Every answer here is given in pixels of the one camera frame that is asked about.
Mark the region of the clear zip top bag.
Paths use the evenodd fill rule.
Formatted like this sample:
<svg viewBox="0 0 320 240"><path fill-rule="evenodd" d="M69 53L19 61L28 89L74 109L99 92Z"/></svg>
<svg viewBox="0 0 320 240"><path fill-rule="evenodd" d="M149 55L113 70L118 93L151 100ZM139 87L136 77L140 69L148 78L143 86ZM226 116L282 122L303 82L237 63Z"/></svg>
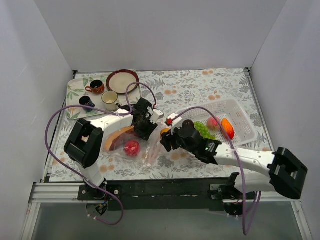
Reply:
<svg viewBox="0 0 320 240"><path fill-rule="evenodd" d="M161 137L160 137L160 130L159 129L155 130L151 134L149 140L147 140L147 141L142 140L134 135L134 137L132 139L126 141L124 144L119 146L114 151L105 151L104 150L104 143L105 143L105 140L107 137L105 137L103 139L103 143L102 143L102 147L101 147L101 151L103 153L109 154L112 157L120 157L125 160L129 160L132 162L142 164L142 166L145 168L149 168L154 164L154 162L156 161L156 159L158 158L158 156L160 155L160 153L163 149L162 145L160 144ZM140 144L140 152L137 156L127 156L126 155L126 153L124 151L124 147L125 147L126 143L129 141L137 141Z"/></svg>

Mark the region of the orange red fake mango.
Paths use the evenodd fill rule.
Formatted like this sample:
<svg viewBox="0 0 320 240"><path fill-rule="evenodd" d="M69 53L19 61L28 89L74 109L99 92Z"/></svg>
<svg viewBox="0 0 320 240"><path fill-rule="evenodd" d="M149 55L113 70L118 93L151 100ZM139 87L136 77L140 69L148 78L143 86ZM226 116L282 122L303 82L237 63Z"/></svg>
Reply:
<svg viewBox="0 0 320 240"><path fill-rule="evenodd" d="M227 118L224 118L221 121L221 126L222 126L222 133L224 134L225 138L229 138L230 140L233 140L235 136L235 131Z"/></svg>

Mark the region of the pink fake peach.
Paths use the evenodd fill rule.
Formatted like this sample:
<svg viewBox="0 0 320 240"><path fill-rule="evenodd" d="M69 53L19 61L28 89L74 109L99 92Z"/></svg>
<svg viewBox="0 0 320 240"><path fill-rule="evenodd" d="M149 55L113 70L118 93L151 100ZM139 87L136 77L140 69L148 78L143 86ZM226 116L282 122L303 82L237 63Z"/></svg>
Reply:
<svg viewBox="0 0 320 240"><path fill-rule="evenodd" d="M212 130L212 131L219 131L221 129L220 127L220 119L218 117L214 118L214 117L210 117L208 120L207 120L207 123L206 123L206 126L209 130Z"/></svg>

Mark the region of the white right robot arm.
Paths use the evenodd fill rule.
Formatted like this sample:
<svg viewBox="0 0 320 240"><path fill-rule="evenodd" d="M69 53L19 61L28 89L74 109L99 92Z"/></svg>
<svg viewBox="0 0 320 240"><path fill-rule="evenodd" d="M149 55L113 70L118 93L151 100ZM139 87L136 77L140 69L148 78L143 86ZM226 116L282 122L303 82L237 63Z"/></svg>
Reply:
<svg viewBox="0 0 320 240"><path fill-rule="evenodd" d="M243 148L234 150L226 143L204 138L189 125L165 128L160 133L160 143L167 152L181 148L205 164L253 171L255 174L250 177L242 173L231 176L226 192L232 199L248 192L277 192L288 199L301 198L308 168L286 148L269 152Z"/></svg>

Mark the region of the green fake grapes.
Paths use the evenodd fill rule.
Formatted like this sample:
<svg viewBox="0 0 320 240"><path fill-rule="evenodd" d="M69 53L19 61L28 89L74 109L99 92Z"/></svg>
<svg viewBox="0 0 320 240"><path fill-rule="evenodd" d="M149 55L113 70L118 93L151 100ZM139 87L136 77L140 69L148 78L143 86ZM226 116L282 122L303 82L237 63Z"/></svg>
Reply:
<svg viewBox="0 0 320 240"><path fill-rule="evenodd" d="M209 139L209 140L216 140L216 136L214 134L211 134L208 127L200 121L194 122L194 128L200 133L200 135L203 138Z"/></svg>

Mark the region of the dark purple fake eggplant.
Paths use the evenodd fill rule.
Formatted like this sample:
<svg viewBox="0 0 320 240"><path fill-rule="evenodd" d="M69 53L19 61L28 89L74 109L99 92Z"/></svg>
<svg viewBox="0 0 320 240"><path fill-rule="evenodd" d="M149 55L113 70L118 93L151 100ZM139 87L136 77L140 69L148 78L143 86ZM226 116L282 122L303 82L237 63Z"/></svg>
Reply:
<svg viewBox="0 0 320 240"><path fill-rule="evenodd" d="M190 128L194 128L195 124L192 120L187 119L182 123L182 127L190 127Z"/></svg>

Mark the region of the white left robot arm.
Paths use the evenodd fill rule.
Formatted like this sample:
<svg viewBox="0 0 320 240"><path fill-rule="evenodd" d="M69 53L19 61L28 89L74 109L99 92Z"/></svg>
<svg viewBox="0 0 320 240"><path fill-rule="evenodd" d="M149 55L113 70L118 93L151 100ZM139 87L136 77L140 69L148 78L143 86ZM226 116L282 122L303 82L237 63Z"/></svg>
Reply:
<svg viewBox="0 0 320 240"><path fill-rule="evenodd" d="M87 190L95 200L106 196L106 179L97 164L103 143L108 151L115 150L126 136L147 141L164 113L146 99L136 104L116 104L117 110L95 120L79 119L65 145L64 152L76 163Z"/></svg>

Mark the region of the red fake tomato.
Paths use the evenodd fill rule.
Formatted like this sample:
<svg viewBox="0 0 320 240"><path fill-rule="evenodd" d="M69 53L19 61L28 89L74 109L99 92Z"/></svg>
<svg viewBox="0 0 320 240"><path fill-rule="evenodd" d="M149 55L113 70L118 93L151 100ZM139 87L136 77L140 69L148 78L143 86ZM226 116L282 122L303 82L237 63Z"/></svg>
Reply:
<svg viewBox="0 0 320 240"><path fill-rule="evenodd" d="M140 144L137 141L130 140L125 144L124 152L129 157L136 157L140 152Z"/></svg>

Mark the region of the yellow fake bell pepper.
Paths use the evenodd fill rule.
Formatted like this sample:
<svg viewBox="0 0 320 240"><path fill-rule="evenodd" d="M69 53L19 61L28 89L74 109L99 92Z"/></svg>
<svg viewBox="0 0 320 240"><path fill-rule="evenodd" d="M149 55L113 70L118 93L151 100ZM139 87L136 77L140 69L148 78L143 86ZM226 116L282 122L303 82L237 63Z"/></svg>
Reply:
<svg viewBox="0 0 320 240"><path fill-rule="evenodd" d="M162 135L165 134L165 133L167 133L167 132L169 132L169 131L170 131L170 129L167 128L167 127L164 128L164 129L162 129L161 132L160 132L160 137L162 138Z"/></svg>

